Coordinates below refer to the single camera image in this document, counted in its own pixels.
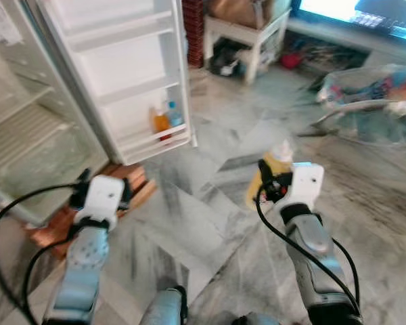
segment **white table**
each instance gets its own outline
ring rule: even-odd
[[[204,60],[207,64],[213,57],[213,45],[219,37],[225,37],[237,41],[252,48],[251,61],[246,69],[245,82],[251,85],[256,77],[262,44],[275,32],[277,45],[281,45],[286,33],[290,10],[286,11],[277,19],[268,23],[260,30],[245,27],[231,22],[226,22],[217,18],[206,16],[204,33]]]

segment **black cable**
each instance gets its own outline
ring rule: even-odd
[[[46,247],[41,248],[34,257],[30,260],[30,263],[28,264],[28,267],[26,269],[26,273],[24,275],[24,279],[22,282],[22,289],[21,289],[21,298],[22,298],[22,306],[26,308],[30,313],[30,305],[28,304],[28,285],[30,284],[30,275],[32,274],[33,268],[35,267],[36,262],[38,259],[42,256],[43,253],[47,252],[49,249],[66,244],[67,242],[72,240],[71,237],[67,237],[66,239],[60,240],[58,242],[54,242]]]
[[[343,245],[341,245],[334,238],[332,238],[332,241],[343,252],[344,256],[347,258],[347,261],[349,262],[349,265],[351,266],[352,274],[353,274],[353,282],[355,284],[355,299],[357,301],[358,306],[360,306],[361,304],[360,304],[360,298],[359,298],[359,278],[358,278],[358,272],[357,272],[357,267],[355,266],[355,262],[353,261],[352,257],[349,255],[348,251],[343,247]]]
[[[40,190],[35,190],[33,192],[30,192],[28,194],[25,194],[17,199],[15,199],[14,201],[12,201],[11,203],[9,203],[6,207],[4,207],[1,211],[0,211],[0,221],[6,216],[6,213],[9,212],[10,209],[12,209],[14,206],[16,206],[18,203],[25,201],[33,196],[36,196],[38,194],[41,194],[43,192],[48,192],[48,191],[52,191],[52,190],[58,190],[61,188],[72,188],[74,187],[75,184],[63,184],[63,185],[56,185],[56,186],[49,186],[46,188],[41,188]],[[35,320],[35,318],[33,317],[33,315],[31,314],[30,310],[27,310],[27,308],[25,308],[17,299],[17,297],[14,295],[14,293],[12,292],[12,290],[10,289],[10,287],[7,285],[6,283],[6,279],[3,276],[3,272],[1,271],[0,268],[0,288],[3,291],[4,295],[9,299],[9,301],[16,307],[18,308],[22,314],[24,315],[24,317],[27,319],[28,323],[30,325],[37,325],[37,321]]]
[[[261,221],[271,230],[275,235],[280,237],[282,240],[287,242],[290,246],[295,248],[299,253],[303,254],[305,257],[310,259],[314,264],[316,264],[322,271],[324,271],[331,279],[333,279],[339,286],[340,288],[344,291],[344,293],[347,295],[349,300],[352,303],[353,309],[355,310],[356,316],[361,316],[361,312],[359,310],[359,306],[357,304],[357,301],[355,300],[354,296],[350,292],[350,290],[347,288],[347,286],[340,280],[333,272],[331,272],[330,269],[328,269],[324,264],[322,264],[318,259],[316,259],[312,254],[304,250],[301,246],[299,246],[297,243],[295,243],[293,240],[288,238],[285,234],[280,232],[277,228],[275,228],[269,221],[267,221],[265,215],[262,212],[262,209],[260,208],[260,196],[263,190],[263,186],[261,185],[258,188],[257,191],[257,197],[256,197],[256,208],[257,208],[257,213],[258,216],[260,217]]]

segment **orange bottle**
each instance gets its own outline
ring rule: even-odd
[[[170,129],[170,122],[168,121],[167,113],[163,112],[161,108],[157,107],[154,109],[154,128],[155,132],[162,132]],[[160,137],[160,141],[168,139],[171,137],[171,134],[163,135]]]

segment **marble floor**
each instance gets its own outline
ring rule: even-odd
[[[323,114],[306,91],[312,81],[273,67],[247,88],[191,71],[199,146],[144,162],[159,188],[111,234],[94,324],[138,324],[156,291],[172,284],[188,290],[190,324],[229,324],[249,311],[308,324],[284,244],[244,204],[257,160],[284,139],[295,161],[325,167],[317,210],[356,261],[365,323],[406,324],[406,150],[296,137]],[[31,294],[39,317],[60,272]],[[2,324],[23,323],[12,312]]]

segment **television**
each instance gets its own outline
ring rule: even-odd
[[[406,0],[293,0],[294,15],[329,20],[406,41]]]

